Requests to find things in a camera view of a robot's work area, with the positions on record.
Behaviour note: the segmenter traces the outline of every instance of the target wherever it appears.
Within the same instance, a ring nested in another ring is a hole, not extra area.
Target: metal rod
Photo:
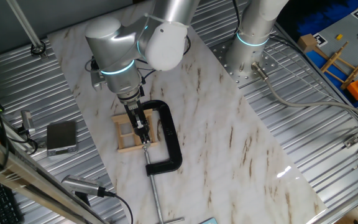
[[[167,221],[167,222],[166,222],[166,223],[164,223],[164,224],[172,224],[172,223],[181,222],[181,221],[185,221],[185,217],[176,218],[176,219],[173,219],[173,220]]]
[[[15,16],[17,17],[17,20],[19,20],[20,24],[22,25],[25,33],[29,36],[29,39],[31,40],[34,47],[36,49],[42,49],[44,46],[41,44],[41,41],[37,37],[37,34],[35,34],[34,30],[32,29],[29,21],[25,17],[17,1],[16,0],[6,0],[6,1],[8,5],[11,7]]]
[[[150,164],[150,157],[149,157],[149,153],[147,152],[147,146],[144,146],[143,150],[144,150],[144,155],[146,157],[146,162],[147,162],[147,164]],[[154,175],[150,175],[150,180],[152,182],[152,188],[153,188],[155,206],[157,207],[158,219],[160,220],[160,224],[164,224],[164,220],[162,219],[161,206],[160,206],[160,202],[158,200],[157,188],[155,186]]]

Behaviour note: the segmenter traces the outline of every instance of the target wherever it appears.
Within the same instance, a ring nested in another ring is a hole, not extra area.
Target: gray cable
[[[338,103],[338,102],[325,102],[325,101],[322,101],[322,102],[314,102],[314,103],[291,103],[291,102],[288,102],[288,101],[284,100],[283,98],[281,98],[276,93],[276,91],[273,89],[273,86],[270,83],[269,79],[266,79],[265,83],[268,86],[268,88],[270,89],[270,91],[272,92],[273,96],[276,97],[276,99],[279,102],[281,102],[281,103],[283,103],[283,104],[285,104],[287,106],[293,106],[293,107],[308,107],[308,106],[320,106],[320,105],[339,106],[341,108],[351,110],[351,111],[353,111],[353,112],[358,114],[358,109],[357,108],[354,108],[352,106],[346,105],[344,103]]]

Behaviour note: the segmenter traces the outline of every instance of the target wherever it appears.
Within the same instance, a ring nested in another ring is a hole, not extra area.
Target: small black box
[[[76,152],[77,137],[75,121],[53,123],[47,126],[47,155],[57,156]]]

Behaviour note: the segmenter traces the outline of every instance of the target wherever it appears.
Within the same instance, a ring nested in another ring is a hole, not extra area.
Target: blue led ring
[[[239,36],[239,33],[237,33],[237,37],[239,38],[239,40],[243,43],[243,44],[246,44],[246,45],[249,45],[249,46],[252,46],[252,47],[258,47],[258,46],[262,46],[264,44],[266,44],[266,42],[269,40],[267,39],[265,42],[261,43],[261,44],[248,44],[247,42],[241,40],[240,36]]]
[[[103,75],[115,75],[121,72],[125,72],[126,70],[128,70],[131,66],[133,66],[133,64],[135,63],[135,60],[133,60],[128,66],[126,66],[125,68],[115,71],[115,72],[104,72],[104,71],[100,71]]]

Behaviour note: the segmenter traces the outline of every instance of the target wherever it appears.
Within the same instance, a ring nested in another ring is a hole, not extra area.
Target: wooden frame
[[[326,72],[328,75],[330,75],[330,76],[334,77],[336,80],[340,81],[342,83],[342,85],[341,85],[342,90],[345,90],[349,86],[349,84],[352,83],[353,79],[355,79],[355,77],[358,75],[358,66],[355,67],[339,57],[339,56],[341,56],[343,49],[346,47],[346,45],[348,43],[349,43],[349,41],[346,41],[346,43],[337,52],[335,52],[335,54],[331,58],[328,58],[320,49],[318,49],[318,50],[315,49],[317,54],[321,55],[323,58],[325,58],[327,60],[327,62],[321,67],[321,71],[323,73]],[[331,65],[334,65],[341,72],[343,72],[345,75],[347,75],[342,69],[340,69],[335,64],[336,60],[342,62],[343,64],[345,64],[348,67],[353,69],[353,72],[350,75],[348,75],[348,78],[345,81],[341,80],[339,77],[337,77],[336,75],[334,75],[330,71],[328,71],[328,68]]]
[[[152,125],[153,124],[152,123],[152,112],[153,112],[153,109],[149,109],[149,110],[145,110],[144,114],[146,116],[147,122],[150,124],[149,125],[150,126],[150,140],[151,140],[150,146],[156,146],[158,143],[156,142],[155,136],[154,136],[154,129],[153,129],[153,125]],[[140,137],[135,134],[134,129],[132,128],[132,125],[131,125],[130,133],[127,133],[127,134],[121,133],[120,125],[131,123],[131,121],[129,120],[128,114],[116,115],[116,116],[111,117],[111,119],[114,122],[114,124],[116,125],[117,138],[118,138],[118,152],[129,152],[129,151],[133,151],[133,150],[142,149],[142,147],[143,147],[142,141],[140,140]],[[131,137],[131,136],[133,136],[133,138],[134,138],[135,146],[125,147],[124,138]]]

